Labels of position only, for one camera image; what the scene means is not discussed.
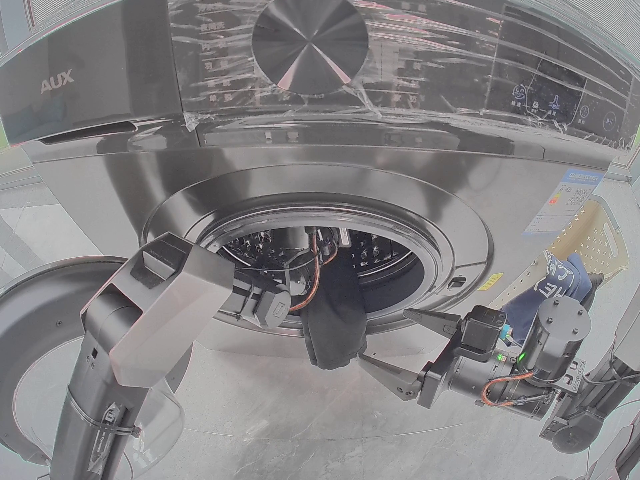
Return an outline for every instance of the rotary knob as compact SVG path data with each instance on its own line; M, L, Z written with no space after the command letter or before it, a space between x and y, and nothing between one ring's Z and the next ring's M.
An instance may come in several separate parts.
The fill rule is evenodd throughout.
M253 57L281 89L334 92L364 64L369 36L347 0L272 0L253 28Z

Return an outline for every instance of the aux logo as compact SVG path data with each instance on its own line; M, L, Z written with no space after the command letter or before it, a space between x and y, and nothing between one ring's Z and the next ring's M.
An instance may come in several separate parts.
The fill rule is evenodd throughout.
M49 78L49 80L43 80L40 94L44 94L46 91L53 91L53 89L57 89L59 87L62 87L63 85L66 85L67 82L71 84L73 81L74 79L71 78L71 69L69 69L69 71L67 71L66 73L59 73L55 78L53 78L52 76L51 78Z

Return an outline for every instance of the clothing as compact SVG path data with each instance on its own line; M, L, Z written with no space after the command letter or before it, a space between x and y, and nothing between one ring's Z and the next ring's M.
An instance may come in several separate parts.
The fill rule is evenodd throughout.
M511 336L520 345L545 299L567 296L582 301L591 290L592 284L580 255L571 254L567 261L558 260L548 251L545 255L547 275L502 307L507 313L507 323L513 328Z
M300 310L311 364L323 370L347 366L367 348L367 314L349 249L322 267L316 296Z

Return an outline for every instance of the qr code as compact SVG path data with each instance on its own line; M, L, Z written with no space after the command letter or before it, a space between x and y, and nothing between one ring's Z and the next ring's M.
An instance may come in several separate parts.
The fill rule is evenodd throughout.
M576 188L573 190L571 197L569 197L569 201L566 203L568 205L582 204L585 199L591 195L592 190L592 188Z

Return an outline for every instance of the yellow laundry basket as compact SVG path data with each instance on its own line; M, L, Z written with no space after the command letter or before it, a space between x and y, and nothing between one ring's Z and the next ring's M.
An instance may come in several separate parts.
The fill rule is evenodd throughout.
M605 283L629 266L629 255L620 228L609 206L599 196L588 199L548 251L560 260L566 260L572 253L580 254L587 272L604 274ZM546 275L547 261L544 254L540 254L516 281L493 300L490 307L500 309Z

